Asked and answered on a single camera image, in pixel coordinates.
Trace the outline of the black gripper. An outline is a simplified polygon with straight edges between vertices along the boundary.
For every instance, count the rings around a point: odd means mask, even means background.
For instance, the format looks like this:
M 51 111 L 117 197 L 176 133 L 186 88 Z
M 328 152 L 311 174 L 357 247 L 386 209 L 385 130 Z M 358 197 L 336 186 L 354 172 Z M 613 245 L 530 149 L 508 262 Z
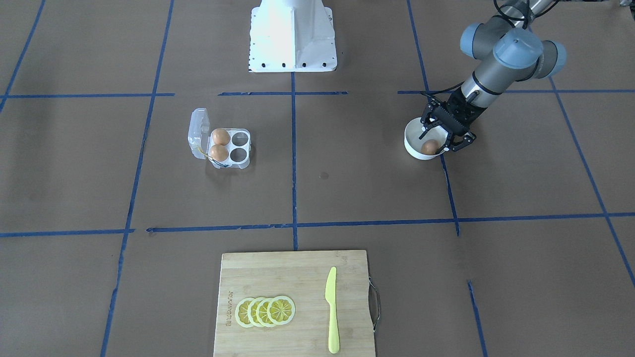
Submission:
M 460 151 L 473 144 L 477 136 L 469 131 L 470 125 L 485 111 L 472 104 L 480 94 L 481 91 L 473 91 L 465 96 L 463 91 L 453 91 L 447 100 L 442 101 L 436 97 L 436 92 L 428 92 L 430 101 L 420 117 L 422 133 L 419 140 L 424 140 L 430 132 L 443 126 L 446 132 L 442 133 L 437 154 Z

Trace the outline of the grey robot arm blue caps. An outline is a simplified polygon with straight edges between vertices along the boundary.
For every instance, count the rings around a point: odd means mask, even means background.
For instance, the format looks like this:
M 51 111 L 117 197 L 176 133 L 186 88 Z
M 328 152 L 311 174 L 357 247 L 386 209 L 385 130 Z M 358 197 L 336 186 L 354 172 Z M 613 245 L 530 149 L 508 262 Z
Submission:
M 472 23 L 462 33 L 460 49 L 478 60 L 462 83 L 449 88 L 446 100 L 423 91 L 427 104 L 420 117 L 416 147 L 424 160 L 460 151 L 476 140 L 470 126 L 513 83 L 551 77 L 567 61 L 565 47 L 538 38 L 529 27 L 555 7 L 555 0 L 494 2 L 496 13 Z

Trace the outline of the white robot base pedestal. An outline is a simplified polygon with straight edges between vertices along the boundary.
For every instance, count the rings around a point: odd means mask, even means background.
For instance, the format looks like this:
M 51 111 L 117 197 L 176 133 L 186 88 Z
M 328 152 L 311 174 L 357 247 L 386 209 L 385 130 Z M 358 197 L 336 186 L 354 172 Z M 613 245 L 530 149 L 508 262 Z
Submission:
M 331 72 L 338 67 L 333 12 L 321 0 L 263 0 L 251 10 L 250 20 L 250 72 Z

